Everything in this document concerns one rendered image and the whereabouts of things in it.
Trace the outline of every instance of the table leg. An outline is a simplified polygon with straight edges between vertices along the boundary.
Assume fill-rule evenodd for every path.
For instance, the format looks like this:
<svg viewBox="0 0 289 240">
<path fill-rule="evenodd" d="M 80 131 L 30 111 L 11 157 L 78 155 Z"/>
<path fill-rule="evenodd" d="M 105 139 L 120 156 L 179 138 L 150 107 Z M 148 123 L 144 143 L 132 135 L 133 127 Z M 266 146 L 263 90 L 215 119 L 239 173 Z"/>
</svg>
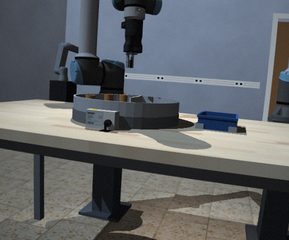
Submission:
<svg viewBox="0 0 289 240">
<path fill-rule="evenodd" d="M 33 155 L 33 205 L 34 219 L 45 217 L 45 156 Z"/>
<path fill-rule="evenodd" d="M 247 240 L 289 240 L 289 192 L 263 190 L 258 225 L 245 225 Z"/>
<path fill-rule="evenodd" d="M 93 165 L 92 201 L 79 211 L 80 215 L 119 222 L 131 207 L 120 201 L 122 169 Z"/>
</svg>

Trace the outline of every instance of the wall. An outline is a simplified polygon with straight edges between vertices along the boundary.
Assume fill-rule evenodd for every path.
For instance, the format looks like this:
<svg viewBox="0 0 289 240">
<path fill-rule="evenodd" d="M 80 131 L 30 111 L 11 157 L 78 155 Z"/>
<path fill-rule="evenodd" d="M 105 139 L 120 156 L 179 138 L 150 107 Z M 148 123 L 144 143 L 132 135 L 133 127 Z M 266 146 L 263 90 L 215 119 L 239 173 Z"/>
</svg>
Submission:
<svg viewBox="0 0 289 240">
<path fill-rule="evenodd" d="M 262 120 L 273 13 L 289 14 L 289 0 L 162 1 L 158 15 L 146 14 L 143 53 L 126 73 L 260 82 L 260 89 L 125 79 L 124 92 L 180 101 L 180 112 L 215 111 Z M 66 42 L 79 44 L 80 1 L 69 0 Z M 125 62 L 124 13 L 101 0 L 97 56 Z M 67 67 L 74 58 L 68 56 Z M 79 86 L 78 93 L 99 92 Z"/>
<path fill-rule="evenodd" d="M 0 0 L 0 102 L 49 99 L 66 0 Z"/>
</svg>

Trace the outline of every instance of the metal table frame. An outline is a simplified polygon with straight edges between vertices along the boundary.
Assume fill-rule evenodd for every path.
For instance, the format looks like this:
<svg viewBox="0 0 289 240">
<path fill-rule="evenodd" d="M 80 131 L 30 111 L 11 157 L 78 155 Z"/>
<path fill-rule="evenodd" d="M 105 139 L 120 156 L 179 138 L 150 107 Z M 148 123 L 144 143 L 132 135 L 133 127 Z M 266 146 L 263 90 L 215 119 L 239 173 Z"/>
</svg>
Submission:
<svg viewBox="0 0 289 240">
<path fill-rule="evenodd" d="M 44 218 L 44 156 L 93 165 L 92 201 L 81 215 L 118 222 L 131 207 L 120 202 L 122 169 L 264 189 L 257 226 L 247 240 L 289 240 L 289 181 L 79 152 L 0 139 L 0 148 L 34 155 L 34 219 Z"/>
</svg>

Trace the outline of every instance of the blue plastic box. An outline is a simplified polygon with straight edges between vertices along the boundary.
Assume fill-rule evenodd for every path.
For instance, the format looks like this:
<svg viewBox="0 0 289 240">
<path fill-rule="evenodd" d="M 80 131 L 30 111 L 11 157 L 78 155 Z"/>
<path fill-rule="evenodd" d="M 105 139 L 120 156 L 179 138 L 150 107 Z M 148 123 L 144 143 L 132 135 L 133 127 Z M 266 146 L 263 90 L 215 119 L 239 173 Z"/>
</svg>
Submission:
<svg viewBox="0 0 289 240">
<path fill-rule="evenodd" d="M 196 128 L 224 132 L 236 132 L 239 114 L 202 111 L 198 115 Z"/>
</svg>

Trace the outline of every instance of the sensor device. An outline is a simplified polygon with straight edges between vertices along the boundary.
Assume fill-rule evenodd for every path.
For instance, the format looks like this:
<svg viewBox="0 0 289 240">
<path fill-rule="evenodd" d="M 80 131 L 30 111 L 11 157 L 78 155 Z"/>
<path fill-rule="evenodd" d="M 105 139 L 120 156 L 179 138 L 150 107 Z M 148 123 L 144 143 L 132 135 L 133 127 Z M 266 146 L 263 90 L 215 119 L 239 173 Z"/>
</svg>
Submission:
<svg viewBox="0 0 289 240">
<path fill-rule="evenodd" d="M 85 112 L 85 129 L 118 130 L 119 111 L 89 108 Z"/>
</svg>

